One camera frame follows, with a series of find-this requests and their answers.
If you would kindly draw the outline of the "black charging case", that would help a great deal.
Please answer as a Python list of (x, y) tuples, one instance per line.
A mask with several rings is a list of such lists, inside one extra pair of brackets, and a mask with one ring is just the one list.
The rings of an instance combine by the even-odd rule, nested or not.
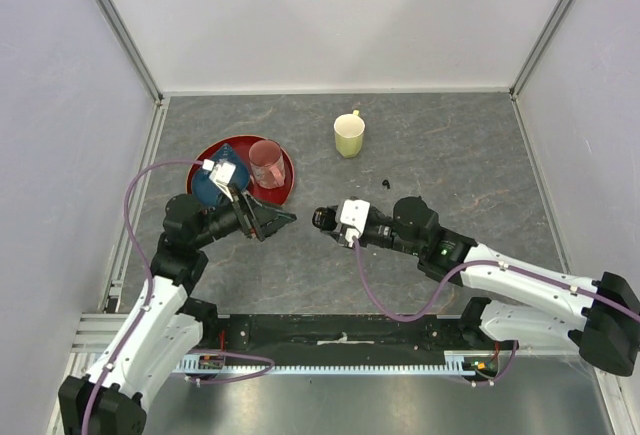
[(336, 206), (318, 207), (313, 213), (312, 224), (321, 231), (334, 231), (338, 225), (336, 216)]

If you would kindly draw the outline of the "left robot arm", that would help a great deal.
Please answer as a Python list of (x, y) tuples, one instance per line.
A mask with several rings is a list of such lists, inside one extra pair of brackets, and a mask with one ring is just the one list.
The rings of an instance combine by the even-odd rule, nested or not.
[(263, 241), (294, 222), (281, 206), (232, 189), (217, 208), (192, 194), (171, 198), (148, 276), (133, 309), (81, 377), (58, 392), (66, 434), (140, 434), (158, 391), (193, 348), (219, 337), (217, 308), (192, 298), (208, 258), (203, 249), (232, 233)]

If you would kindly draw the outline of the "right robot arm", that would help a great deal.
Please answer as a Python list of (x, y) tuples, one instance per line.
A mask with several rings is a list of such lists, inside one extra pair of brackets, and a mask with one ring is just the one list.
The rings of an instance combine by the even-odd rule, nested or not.
[(398, 200), (386, 215), (362, 199), (319, 207), (313, 225), (355, 252), (368, 245), (412, 255), (440, 287), (448, 283), (511, 299), (473, 299), (458, 336), (477, 349), (491, 341), (521, 347), (575, 349), (592, 366), (629, 377), (639, 353), (639, 299), (611, 272), (598, 279), (544, 269), (442, 227), (419, 196)]

